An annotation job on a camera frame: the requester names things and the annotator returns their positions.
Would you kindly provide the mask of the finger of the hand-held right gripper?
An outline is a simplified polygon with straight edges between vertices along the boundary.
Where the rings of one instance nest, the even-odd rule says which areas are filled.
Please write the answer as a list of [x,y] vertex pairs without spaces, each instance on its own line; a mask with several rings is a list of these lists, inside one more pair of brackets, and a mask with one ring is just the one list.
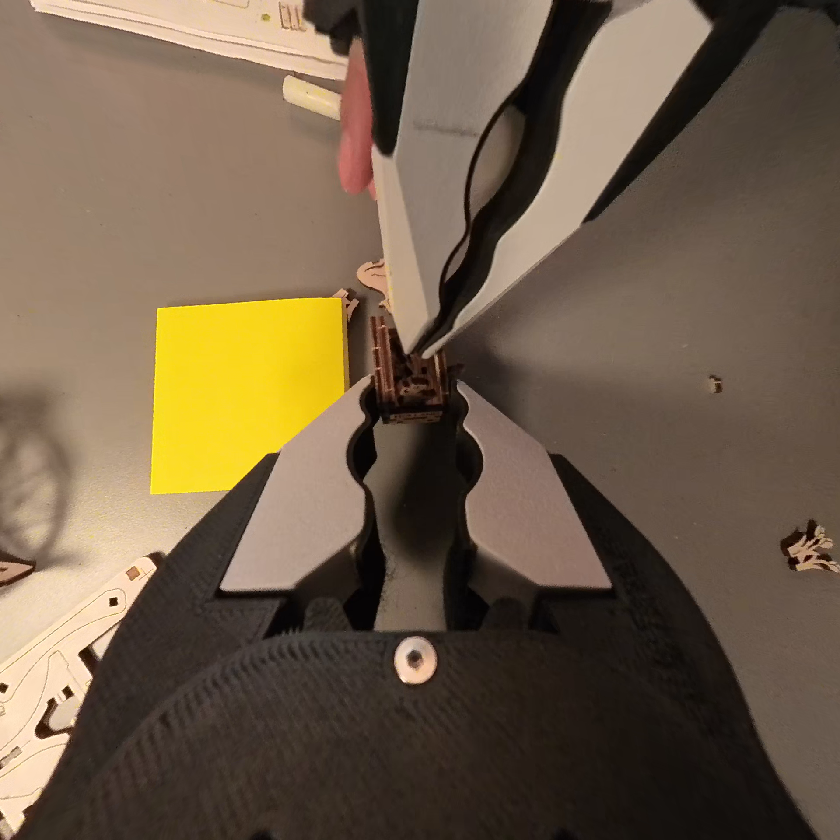
[[547,71],[509,174],[478,212],[442,310],[420,340],[441,350],[583,225],[706,42],[691,1],[644,2],[595,28],[584,12],[565,58]]
[[404,350],[441,314],[473,217],[508,176],[524,118],[505,115],[551,1],[420,2],[394,151],[372,153],[392,315]]

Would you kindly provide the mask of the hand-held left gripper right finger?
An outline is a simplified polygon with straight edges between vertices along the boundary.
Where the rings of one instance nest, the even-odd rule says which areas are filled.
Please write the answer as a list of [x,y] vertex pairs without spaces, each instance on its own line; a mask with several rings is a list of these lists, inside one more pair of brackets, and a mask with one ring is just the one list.
[[453,628],[513,601],[525,619],[556,596],[613,589],[546,449],[463,381],[453,393],[464,482],[453,541]]

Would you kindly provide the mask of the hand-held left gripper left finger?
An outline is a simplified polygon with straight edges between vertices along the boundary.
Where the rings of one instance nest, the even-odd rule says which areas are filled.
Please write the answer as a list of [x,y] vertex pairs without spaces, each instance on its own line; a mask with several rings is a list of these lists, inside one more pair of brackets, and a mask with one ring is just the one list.
[[279,450],[220,582],[226,595],[284,595],[302,613],[337,600],[375,624],[375,387],[363,377]]

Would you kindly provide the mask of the small wooden crate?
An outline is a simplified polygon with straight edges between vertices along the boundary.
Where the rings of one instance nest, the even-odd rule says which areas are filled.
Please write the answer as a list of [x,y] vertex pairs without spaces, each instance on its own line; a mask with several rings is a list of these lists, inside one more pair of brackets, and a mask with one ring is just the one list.
[[[369,320],[374,366],[374,388],[379,418],[383,424],[436,424],[448,411],[454,384],[465,366],[448,364],[444,351],[425,359],[417,353],[406,353],[396,329],[383,317]],[[424,402],[402,402],[397,388],[409,376],[428,378],[434,385],[435,397]]]

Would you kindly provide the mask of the person's right hand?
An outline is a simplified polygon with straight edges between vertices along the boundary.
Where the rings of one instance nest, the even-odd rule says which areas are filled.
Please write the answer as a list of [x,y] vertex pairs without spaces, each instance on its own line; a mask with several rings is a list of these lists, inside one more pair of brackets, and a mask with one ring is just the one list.
[[342,189],[354,195],[367,192],[375,200],[371,92],[360,38],[355,38],[350,46],[340,104],[340,127],[338,173]]

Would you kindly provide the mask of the pale wax stick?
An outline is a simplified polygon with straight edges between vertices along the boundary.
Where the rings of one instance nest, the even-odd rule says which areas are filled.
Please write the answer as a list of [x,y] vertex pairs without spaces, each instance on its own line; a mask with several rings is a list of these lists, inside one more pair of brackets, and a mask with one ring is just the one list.
[[291,106],[316,113],[335,122],[341,119],[341,95],[293,75],[284,77],[282,97]]

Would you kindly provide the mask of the yellow sticky note pad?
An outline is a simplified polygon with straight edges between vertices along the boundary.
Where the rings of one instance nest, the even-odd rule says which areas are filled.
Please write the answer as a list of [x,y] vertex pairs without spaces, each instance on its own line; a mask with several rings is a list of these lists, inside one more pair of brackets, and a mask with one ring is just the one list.
[[156,313],[150,493],[230,490],[349,388],[344,304],[289,298]]

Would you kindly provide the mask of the instruction booklet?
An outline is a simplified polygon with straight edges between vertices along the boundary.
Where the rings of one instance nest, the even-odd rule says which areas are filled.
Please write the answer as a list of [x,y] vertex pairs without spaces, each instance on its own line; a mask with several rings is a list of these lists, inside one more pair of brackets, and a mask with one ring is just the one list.
[[37,12],[144,35],[218,56],[341,81],[347,59],[298,1],[32,1]]

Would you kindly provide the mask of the wooden cut-out sheet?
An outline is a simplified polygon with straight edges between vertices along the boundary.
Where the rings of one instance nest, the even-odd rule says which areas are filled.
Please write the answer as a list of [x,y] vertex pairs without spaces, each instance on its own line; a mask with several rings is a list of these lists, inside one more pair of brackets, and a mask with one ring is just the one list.
[[161,560],[132,561],[2,664],[2,838],[15,837],[55,772],[95,671]]

